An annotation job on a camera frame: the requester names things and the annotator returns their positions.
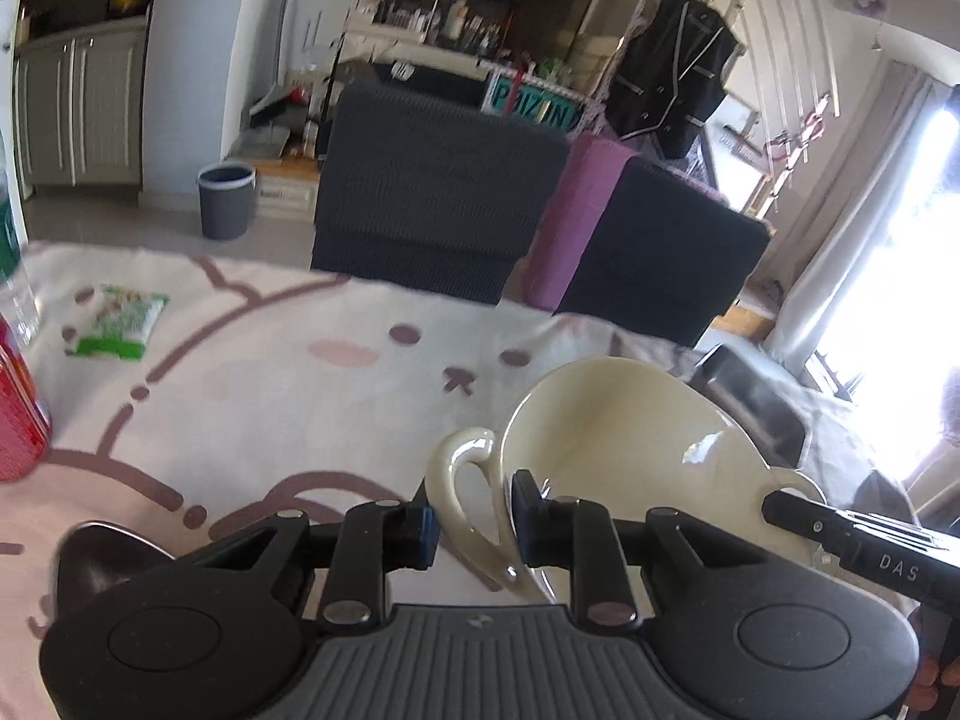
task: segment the metal spoon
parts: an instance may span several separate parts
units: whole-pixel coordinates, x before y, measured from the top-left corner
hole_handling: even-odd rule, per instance
[[[173,557],[136,533],[109,522],[85,522],[66,533],[54,553],[54,617]]]

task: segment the kitchen cabinet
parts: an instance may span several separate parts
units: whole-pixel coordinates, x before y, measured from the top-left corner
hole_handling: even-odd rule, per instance
[[[16,132],[28,184],[73,184],[71,41],[23,52],[16,64]]]
[[[24,181],[140,183],[145,20],[27,43],[16,69]]]
[[[143,33],[74,44],[71,136],[78,184],[140,183]]]

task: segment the person's hand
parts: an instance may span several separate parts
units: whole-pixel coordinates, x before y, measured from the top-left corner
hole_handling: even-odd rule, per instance
[[[940,665],[933,658],[928,655],[920,658],[920,668],[917,669],[913,688],[910,688],[907,694],[906,706],[917,712],[933,709],[940,696],[939,685],[960,688],[960,658],[949,664],[943,674],[940,673]]]

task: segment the window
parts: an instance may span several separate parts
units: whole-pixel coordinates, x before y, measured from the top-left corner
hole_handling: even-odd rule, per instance
[[[941,432],[960,365],[958,122],[928,124],[888,237],[844,298],[808,371],[858,406],[882,469],[905,478]]]

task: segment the black gripper pad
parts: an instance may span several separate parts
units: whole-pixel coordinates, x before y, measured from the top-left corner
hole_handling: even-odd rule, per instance
[[[635,640],[573,626],[565,607],[395,608],[336,638],[256,720],[716,720],[688,706]]]

